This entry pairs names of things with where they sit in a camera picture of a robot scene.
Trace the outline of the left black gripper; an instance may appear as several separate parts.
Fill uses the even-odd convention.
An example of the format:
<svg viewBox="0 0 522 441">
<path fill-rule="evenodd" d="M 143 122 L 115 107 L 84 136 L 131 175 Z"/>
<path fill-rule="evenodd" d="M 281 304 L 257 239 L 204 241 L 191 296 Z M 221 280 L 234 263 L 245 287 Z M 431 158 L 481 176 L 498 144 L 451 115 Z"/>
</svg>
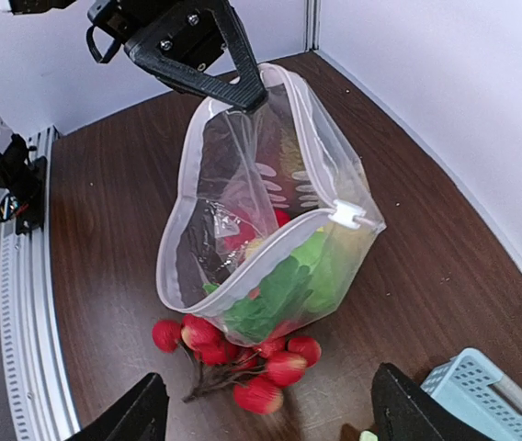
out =
<svg viewBox="0 0 522 441">
<path fill-rule="evenodd" d="M 228 1 L 96 1 L 86 44 L 98 63 L 124 48 L 170 88 L 254 111 L 267 91 L 244 25 Z"/>
</svg>

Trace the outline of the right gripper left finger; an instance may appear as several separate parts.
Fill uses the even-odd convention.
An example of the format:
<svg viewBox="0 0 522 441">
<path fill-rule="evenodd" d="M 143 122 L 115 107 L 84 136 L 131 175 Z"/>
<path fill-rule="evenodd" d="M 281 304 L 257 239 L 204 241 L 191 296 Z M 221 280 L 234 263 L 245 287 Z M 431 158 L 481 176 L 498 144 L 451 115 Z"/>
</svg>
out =
<svg viewBox="0 0 522 441">
<path fill-rule="evenodd" d="M 148 373 L 93 423 L 67 441 L 164 441 L 168 404 L 162 377 Z"/>
</svg>

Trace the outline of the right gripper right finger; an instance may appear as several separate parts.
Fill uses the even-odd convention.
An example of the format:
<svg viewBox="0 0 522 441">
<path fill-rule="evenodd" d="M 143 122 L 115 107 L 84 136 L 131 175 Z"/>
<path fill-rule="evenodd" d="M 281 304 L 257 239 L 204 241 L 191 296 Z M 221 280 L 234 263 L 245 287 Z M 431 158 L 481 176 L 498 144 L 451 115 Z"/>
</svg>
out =
<svg viewBox="0 0 522 441">
<path fill-rule="evenodd" d="M 446 411 L 392 363 L 378 367 L 371 403 L 379 440 L 484 440 L 486 436 Z"/>
</svg>

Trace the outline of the orange toy carrot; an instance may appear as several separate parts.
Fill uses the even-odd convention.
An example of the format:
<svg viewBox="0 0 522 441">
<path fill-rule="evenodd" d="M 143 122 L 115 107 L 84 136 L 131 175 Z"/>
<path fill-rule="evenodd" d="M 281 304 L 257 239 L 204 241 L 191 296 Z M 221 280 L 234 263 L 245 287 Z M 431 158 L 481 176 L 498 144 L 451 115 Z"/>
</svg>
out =
<svg viewBox="0 0 522 441">
<path fill-rule="evenodd" d="M 325 241 L 325 232 L 315 232 L 258 287 L 224 312 L 224 334 L 245 345 L 256 345 L 329 312 L 335 306 L 335 295 L 324 260 Z"/>
</svg>

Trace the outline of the clear polka dot zip bag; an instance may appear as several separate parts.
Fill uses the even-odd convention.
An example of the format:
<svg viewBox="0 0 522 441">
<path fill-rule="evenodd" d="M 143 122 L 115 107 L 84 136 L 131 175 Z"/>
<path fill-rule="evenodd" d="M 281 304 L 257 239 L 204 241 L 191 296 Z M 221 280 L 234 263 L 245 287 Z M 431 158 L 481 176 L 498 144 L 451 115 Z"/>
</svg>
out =
<svg viewBox="0 0 522 441">
<path fill-rule="evenodd" d="M 161 302 L 223 333 L 222 314 L 315 232 L 367 229 L 376 240 L 386 227 L 359 157 L 308 83 L 272 63 L 259 71 L 267 101 L 258 110 L 208 98 L 194 112 L 158 251 Z M 257 238 L 227 251 L 235 209 Z M 274 209 L 291 221 L 279 227 Z"/>
</svg>

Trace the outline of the red toy bell pepper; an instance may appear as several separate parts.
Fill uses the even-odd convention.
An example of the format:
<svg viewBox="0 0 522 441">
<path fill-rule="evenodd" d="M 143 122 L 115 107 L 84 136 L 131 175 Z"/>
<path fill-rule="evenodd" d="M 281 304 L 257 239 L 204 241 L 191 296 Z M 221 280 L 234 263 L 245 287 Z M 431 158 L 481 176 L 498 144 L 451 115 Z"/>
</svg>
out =
<svg viewBox="0 0 522 441">
<path fill-rule="evenodd" d="M 282 209 L 274 209 L 274 213 L 279 227 L 282 227 L 291 221 L 290 215 Z M 257 233 L 255 232 L 255 229 L 251 224 L 251 219 L 246 212 L 241 209 L 235 209 L 233 212 L 233 218 L 238 227 L 238 232 L 223 238 L 224 246 L 227 251 L 239 250 L 242 246 L 248 245 L 257 238 Z"/>
</svg>

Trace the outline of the green toy apple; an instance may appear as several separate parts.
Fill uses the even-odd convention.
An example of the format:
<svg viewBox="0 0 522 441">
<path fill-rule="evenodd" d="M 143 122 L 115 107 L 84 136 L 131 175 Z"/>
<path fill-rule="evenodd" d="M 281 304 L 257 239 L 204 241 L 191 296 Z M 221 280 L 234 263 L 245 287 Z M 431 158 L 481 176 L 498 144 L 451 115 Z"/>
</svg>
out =
<svg viewBox="0 0 522 441">
<path fill-rule="evenodd" d="M 348 231 L 335 227 L 328 231 L 308 285 L 312 291 L 304 303 L 308 313 L 323 316 L 338 308 L 374 240 L 374 233 L 367 229 Z"/>
</svg>

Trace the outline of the blue plastic basket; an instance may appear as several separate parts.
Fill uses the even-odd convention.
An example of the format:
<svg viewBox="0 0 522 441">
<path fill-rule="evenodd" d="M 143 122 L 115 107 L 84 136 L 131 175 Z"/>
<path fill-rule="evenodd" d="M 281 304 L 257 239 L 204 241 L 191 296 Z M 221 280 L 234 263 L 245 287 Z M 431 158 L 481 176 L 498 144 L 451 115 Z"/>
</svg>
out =
<svg viewBox="0 0 522 441">
<path fill-rule="evenodd" d="M 433 368 L 421 388 L 493 440 L 522 440 L 522 389 L 481 351 L 463 349 Z"/>
</svg>

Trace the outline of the aluminium front rail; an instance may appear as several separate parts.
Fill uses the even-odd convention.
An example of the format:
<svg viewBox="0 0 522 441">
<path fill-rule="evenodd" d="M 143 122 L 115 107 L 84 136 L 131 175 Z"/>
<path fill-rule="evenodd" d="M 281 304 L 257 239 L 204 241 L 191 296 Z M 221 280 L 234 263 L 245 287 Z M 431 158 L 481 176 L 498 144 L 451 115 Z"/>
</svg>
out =
<svg viewBox="0 0 522 441">
<path fill-rule="evenodd" d="M 18 440 L 65 440 L 80 430 L 64 367 L 51 280 L 50 213 L 43 226 L 0 233 L 0 338 Z"/>
</svg>

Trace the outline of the right aluminium frame post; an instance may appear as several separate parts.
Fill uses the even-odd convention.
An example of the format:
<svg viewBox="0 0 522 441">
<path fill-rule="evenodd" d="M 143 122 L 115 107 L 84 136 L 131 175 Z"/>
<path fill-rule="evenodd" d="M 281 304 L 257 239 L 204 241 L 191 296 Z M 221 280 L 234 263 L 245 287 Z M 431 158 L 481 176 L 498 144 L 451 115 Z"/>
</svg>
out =
<svg viewBox="0 0 522 441">
<path fill-rule="evenodd" d="M 304 49 L 317 51 L 320 45 L 321 0 L 305 0 Z"/>
</svg>

